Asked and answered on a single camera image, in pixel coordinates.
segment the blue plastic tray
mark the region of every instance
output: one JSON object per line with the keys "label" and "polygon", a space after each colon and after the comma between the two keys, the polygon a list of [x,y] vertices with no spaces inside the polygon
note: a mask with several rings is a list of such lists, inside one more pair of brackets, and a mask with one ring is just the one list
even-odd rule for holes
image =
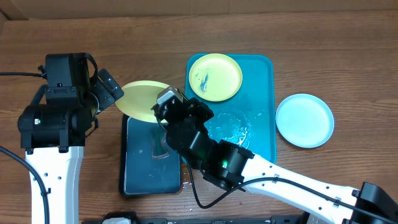
{"label": "blue plastic tray", "polygon": [[185,95],[205,102],[215,116],[205,123],[210,138],[239,144],[275,163],[277,157],[275,126],[274,69],[263,55],[227,54],[241,67],[242,85],[232,98],[222,102],[206,101],[189,85],[193,63],[206,54],[196,54],[187,63]]}

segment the black electronic device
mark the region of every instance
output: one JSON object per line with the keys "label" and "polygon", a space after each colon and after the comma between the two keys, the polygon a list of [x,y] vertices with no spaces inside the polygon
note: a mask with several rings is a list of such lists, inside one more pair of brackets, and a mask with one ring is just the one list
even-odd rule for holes
{"label": "black electronic device", "polygon": [[81,224],[107,224],[123,221],[131,224],[306,224],[308,213],[302,215],[273,215],[270,218],[206,218],[206,219],[178,219],[166,218],[139,218],[135,212],[112,212],[105,215],[102,220],[87,220]]}
{"label": "black electronic device", "polygon": [[[91,78],[87,60],[95,68]],[[98,127],[95,116],[122,97],[122,89],[107,70],[98,71],[88,53],[47,55],[39,70],[48,83],[19,117],[21,148],[32,154],[36,147],[59,146],[67,152],[70,146],[84,146],[92,122]],[[44,94],[47,104],[41,105]]]}

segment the pale yellow plate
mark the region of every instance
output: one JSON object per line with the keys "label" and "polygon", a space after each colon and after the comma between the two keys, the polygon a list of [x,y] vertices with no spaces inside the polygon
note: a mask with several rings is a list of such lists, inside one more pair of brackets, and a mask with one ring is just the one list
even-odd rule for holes
{"label": "pale yellow plate", "polygon": [[134,119],[156,123],[154,112],[150,109],[156,104],[157,95],[168,86],[147,80],[128,83],[122,87],[124,96],[116,102],[116,106]]}
{"label": "pale yellow plate", "polygon": [[231,57],[208,54],[193,63],[189,71],[192,90],[208,101],[223,101],[234,96],[242,85],[241,67]]}

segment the black cable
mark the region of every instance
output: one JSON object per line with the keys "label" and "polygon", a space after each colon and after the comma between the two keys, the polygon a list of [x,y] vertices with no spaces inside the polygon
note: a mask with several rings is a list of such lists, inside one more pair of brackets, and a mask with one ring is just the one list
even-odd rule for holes
{"label": "black cable", "polygon": [[35,177],[37,183],[39,184],[40,191],[42,192],[43,196],[43,205],[44,205],[44,223],[50,224],[50,212],[49,212],[49,199],[47,198],[47,191],[45,189],[44,183],[40,175],[36,172],[36,170],[25,160],[21,157],[17,156],[13,152],[9,151],[8,149],[0,146],[0,151],[3,152],[5,155],[15,159],[17,162],[22,164],[32,175]]}
{"label": "black cable", "polygon": [[40,88],[37,90],[36,94],[33,96],[33,99],[30,102],[30,105],[38,105],[40,103],[40,101],[42,100],[46,89],[47,89],[47,84],[40,86]]}
{"label": "black cable", "polygon": [[97,118],[97,117],[94,117],[94,129],[91,130],[90,133],[88,133],[88,134],[86,135],[86,138],[88,138],[88,136],[90,136],[91,134],[93,134],[93,132],[94,132],[95,130],[97,130],[97,128],[99,128],[99,127],[100,127],[100,122],[98,121],[98,118]]}
{"label": "black cable", "polygon": [[291,180],[288,180],[288,179],[279,178],[279,177],[261,177],[261,178],[256,178],[256,179],[252,179],[252,180],[246,181],[246,182],[244,182],[244,183],[242,183],[242,184],[239,184],[238,186],[232,188],[231,190],[229,190],[229,191],[223,193],[221,196],[219,196],[216,200],[214,200],[214,201],[211,202],[210,204],[208,204],[208,205],[202,205],[202,204],[200,203],[200,201],[199,201],[199,198],[198,198],[198,194],[197,194],[197,191],[196,191],[196,188],[195,188],[195,183],[194,183],[194,181],[193,181],[193,175],[192,175],[191,165],[190,165],[189,162],[187,163],[187,166],[188,166],[189,176],[190,176],[190,178],[191,178],[193,196],[195,196],[195,200],[197,201],[198,206],[199,206],[200,208],[202,208],[202,209],[207,209],[207,208],[212,207],[213,205],[217,204],[219,201],[223,200],[223,199],[224,199],[226,196],[228,196],[230,193],[232,193],[232,192],[234,192],[235,190],[238,190],[238,189],[240,189],[240,188],[242,188],[242,187],[244,187],[244,186],[246,186],[246,185],[253,184],[253,183],[256,183],[256,182],[262,182],[262,181],[280,181],[280,182],[285,182],[285,183],[287,183],[287,184],[291,184],[291,185],[293,185],[293,186],[299,187],[299,188],[301,188],[301,189],[303,189],[303,190],[306,190],[307,192],[313,193],[313,194],[315,194],[315,195],[317,195],[317,196],[319,196],[319,197],[321,197],[321,198],[324,198],[324,199],[326,199],[326,200],[329,200],[329,201],[331,201],[331,202],[333,202],[333,203],[335,203],[335,204],[338,204],[338,205],[341,205],[341,206],[343,206],[343,207],[352,209],[352,210],[354,210],[355,212],[359,212],[359,213],[368,215],[368,216],[370,216],[370,217],[377,218],[377,219],[382,220],[382,221],[387,222],[387,223],[398,224],[397,222],[394,222],[394,221],[392,221],[392,220],[390,220],[390,219],[388,219],[388,218],[384,218],[384,217],[381,217],[381,216],[379,216],[379,215],[376,215],[376,214],[370,213],[370,212],[368,212],[368,211],[362,210],[362,209],[360,209],[360,208],[356,208],[355,206],[349,205],[349,204],[344,203],[344,202],[341,202],[341,201],[339,201],[339,200],[337,200],[337,199],[335,199],[335,198],[332,198],[332,197],[329,197],[329,196],[327,196],[327,195],[324,195],[324,194],[322,194],[322,193],[320,193],[320,192],[317,192],[316,190],[313,190],[313,189],[311,189],[311,188],[309,188],[309,187],[307,187],[307,186],[304,186],[304,185],[302,185],[302,184],[296,183],[296,182],[291,181]]}
{"label": "black cable", "polygon": [[85,54],[85,58],[87,60],[89,60],[94,66],[94,75],[93,75],[93,77],[94,77],[94,81],[96,82],[98,80],[98,66],[97,66],[97,63],[95,62],[93,56],[91,54],[89,54],[89,53]]}
{"label": "black cable", "polygon": [[156,118],[157,124],[163,129],[164,132],[167,133],[166,127],[161,123],[159,118]]}
{"label": "black cable", "polygon": [[22,75],[22,76],[32,76],[32,77],[42,77],[42,74],[29,73],[29,72],[0,72],[0,75]]}

